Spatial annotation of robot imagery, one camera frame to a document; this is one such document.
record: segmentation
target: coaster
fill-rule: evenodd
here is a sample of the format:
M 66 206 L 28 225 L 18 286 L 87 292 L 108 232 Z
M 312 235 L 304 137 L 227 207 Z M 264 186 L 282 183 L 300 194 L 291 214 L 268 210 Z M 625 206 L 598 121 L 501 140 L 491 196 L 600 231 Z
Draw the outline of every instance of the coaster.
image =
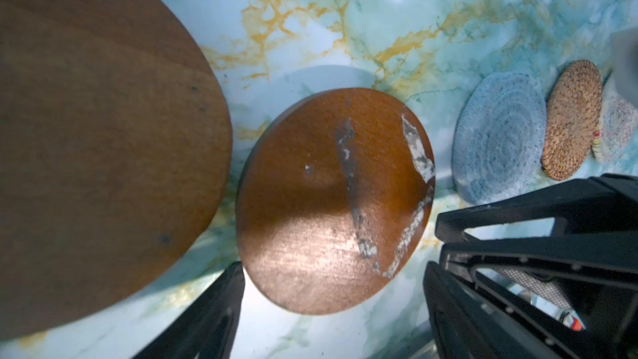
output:
M 543 168 L 548 177 L 565 180 L 583 164 L 600 118 L 602 84 L 588 60 L 570 65 L 558 78 L 547 103 Z
M 419 243 L 434 198 L 432 148 L 402 102 L 319 93 L 259 139 L 237 196 L 237 245 L 272 302 L 330 314 L 382 289 Z
M 620 158 L 637 125 L 638 109 L 618 94 L 612 74 L 602 90 L 598 131 L 591 144 L 596 161 L 606 164 Z
M 459 195 L 486 204 L 521 194 L 540 167 L 545 102 L 530 76 L 495 73 L 478 84 L 454 134 Z

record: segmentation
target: marble surface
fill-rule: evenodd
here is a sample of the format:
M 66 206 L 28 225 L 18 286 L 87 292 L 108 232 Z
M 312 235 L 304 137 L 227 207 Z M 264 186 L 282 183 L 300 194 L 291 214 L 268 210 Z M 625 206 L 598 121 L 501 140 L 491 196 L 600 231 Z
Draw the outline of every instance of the marble surface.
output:
M 227 98 L 234 152 L 227 196 L 211 227 L 165 275 L 112 307 L 0 344 L 2 358 L 127 358 L 237 259 L 234 196 L 244 161 L 268 124 L 316 92 L 372 87 L 403 100 L 435 151 L 436 199 L 408 264 L 361 305 L 301 316 L 247 280 L 233 358 L 403 356 L 430 339 L 422 277 L 440 242 L 433 222 L 464 204 L 452 189 L 458 115 L 479 81 L 517 71 L 549 91 L 566 65 L 611 70 L 609 35 L 638 25 L 638 0 L 163 0 L 202 48 Z M 590 155 L 574 177 L 638 175 L 638 136 L 615 163 Z M 530 188 L 550 185 L 539 170 Z

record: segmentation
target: wicker coaster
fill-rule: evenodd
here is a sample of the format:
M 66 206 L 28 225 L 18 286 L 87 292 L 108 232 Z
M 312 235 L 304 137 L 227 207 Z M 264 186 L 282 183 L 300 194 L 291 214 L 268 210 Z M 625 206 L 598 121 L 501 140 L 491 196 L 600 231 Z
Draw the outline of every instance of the wicker coaster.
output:
M 583 164 L 598 127 L 602 84 L 588 60 L 570 65 L 558 78 L 547 103 L 543 168 L 548 177 L 565 180 Z
M 540 168 L 546 120 L 545 100 L 529 76 L 496 73 L 478 84 L 454 134 L 459 195 L 486 204 L 524 192 Z
M 602 91 L 602 108 L 598 131 L 591 148 L 601 164 L 617 160 L 625 151 L 638 125 L 638 109 L 616 91 L 616 80 L 610 76 Z

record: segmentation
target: round blue mat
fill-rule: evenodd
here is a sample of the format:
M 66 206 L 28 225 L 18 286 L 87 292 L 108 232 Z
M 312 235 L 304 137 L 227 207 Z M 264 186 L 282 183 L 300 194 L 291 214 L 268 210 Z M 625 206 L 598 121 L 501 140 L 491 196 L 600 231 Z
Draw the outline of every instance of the round blue mat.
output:
M 540 169 L 547 110 L 525 74 L 494 73 L 478 84 L 454 134 L 452 174 L 459 195 L 486 204 L 525 192 Z

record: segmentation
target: wood grain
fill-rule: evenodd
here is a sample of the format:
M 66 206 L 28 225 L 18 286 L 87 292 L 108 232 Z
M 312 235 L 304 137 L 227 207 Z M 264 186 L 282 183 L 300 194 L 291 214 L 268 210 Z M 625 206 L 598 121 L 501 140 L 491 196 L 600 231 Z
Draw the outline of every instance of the wood grain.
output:
M 226 102 L 159 0 L 0 0 L 0 339 L 124 299 L 203 232 Z
M 268 299 L 301 314 L 338 312 L 370 298 L 409 259 L 435 179 L 426 183 L 415 169 L 402 116 L 433 159 L 417 117 L 369 89 L 314 95 L 261 137 L 237 198 L 237 240 L 246 271 Z M 389 272 L 421 201 L 423 221 Z M 364 255 L 362 240 L 375 255 Z

